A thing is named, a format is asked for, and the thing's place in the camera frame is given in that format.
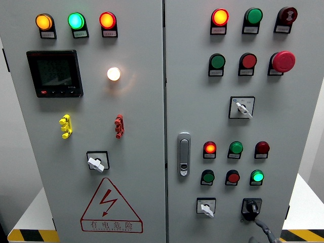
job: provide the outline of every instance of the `warning sign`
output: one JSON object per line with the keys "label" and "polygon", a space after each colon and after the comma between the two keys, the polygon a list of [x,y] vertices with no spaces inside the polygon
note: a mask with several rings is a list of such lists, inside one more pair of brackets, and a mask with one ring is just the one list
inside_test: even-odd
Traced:
{"label": "warning sign", "polygon": [[143,222],[108,178],[103,178],[81,222],[82,231],[143,233]]}

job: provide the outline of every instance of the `white indicator light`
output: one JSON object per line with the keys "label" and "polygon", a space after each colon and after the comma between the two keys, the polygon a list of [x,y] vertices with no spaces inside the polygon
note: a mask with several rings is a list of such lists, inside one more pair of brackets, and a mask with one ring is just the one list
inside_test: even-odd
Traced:
{"label": "white indicator light", "polygon": [[120,78],[120,70],[117,67],[112,67],[107,71],[107,76],[111,81],[117,81]]}

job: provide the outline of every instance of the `push button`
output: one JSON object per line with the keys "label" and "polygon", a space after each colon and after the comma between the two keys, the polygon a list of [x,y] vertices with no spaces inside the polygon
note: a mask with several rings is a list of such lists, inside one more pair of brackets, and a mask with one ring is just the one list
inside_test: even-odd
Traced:
{"label": "push button", "polygon": [[214,172],[212,170],[204,170],[201,174],[200,184],[204,186],[213,185],[215,179]]}
{"label": "push button", "polygon": [[292,52],[282,51],[271,56],[268,76],[281,76],[295,66],[296,58]]}
{"label": "push button", "polygon": [[252,53],[244,53],[239,59],[238,76],[253,76],[257,57]]}
{"label": "push button", "polygon": [[242,34],[258,34],[262,17],[261,9],[248,9],[244,15]]}
{"label": "push button", "polygon": [[297,19],[297,10],[293,7],[284,7],[280,9],[274,26],[274,33],[289,34],[293,23]]}
{"label": "push button", "polygon": [[225,57],[220,53],[215,53],[209,58],[208,76],[223,76]]}
{"label": "push button", "polygon": [[243,151],[243,145],[242,145],[241,142],[238,142],[238,141],[232,142],[229,145],[227,158],[237,158],[237,159],[240,159],[241,158],[242,151]]}
{"label": "push button", "polygon": [[237,186],[237,183],[240,179],[239,173],[237,170],[230,170],[226,174],[225,185],[226,186]]}

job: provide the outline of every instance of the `digital power meter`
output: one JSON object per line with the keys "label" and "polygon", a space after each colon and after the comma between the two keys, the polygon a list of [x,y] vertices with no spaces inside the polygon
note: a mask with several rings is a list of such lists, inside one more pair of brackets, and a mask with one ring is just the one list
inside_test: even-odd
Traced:
{"label": "digital power meter", "polygon": [[29,51],[26,54],[37,97],[83,96],[76,50]]}

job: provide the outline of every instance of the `yellow indicator light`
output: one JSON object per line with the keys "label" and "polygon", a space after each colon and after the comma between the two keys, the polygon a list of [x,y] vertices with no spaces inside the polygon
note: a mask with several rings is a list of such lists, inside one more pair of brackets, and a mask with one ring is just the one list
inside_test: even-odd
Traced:
{"label": "yellow indicator light", "polygon": [[116,17],[113,13],[105,12],[102,13],[99,17],[100,25],[105,29],[111,29],[116,24]]}
{"label": "yellow indicator light", "polygon": [[216,9],[213,13],[213,23],[218,25],[218,26],[223,26],[227,24],[229,18],[229,14],[226,11],[226,9]]}
{"label": "yellow indicator light", "polygon": [[53,20],[48,14],[38,14],[35,21],[41,30],[49,30],[53,26]]}
{"label": "yellow indicator light", "polygon": [[107,76],[111,81],[117,81],[120,78],[120,70],[117,67],[112,67],[107,71]]}

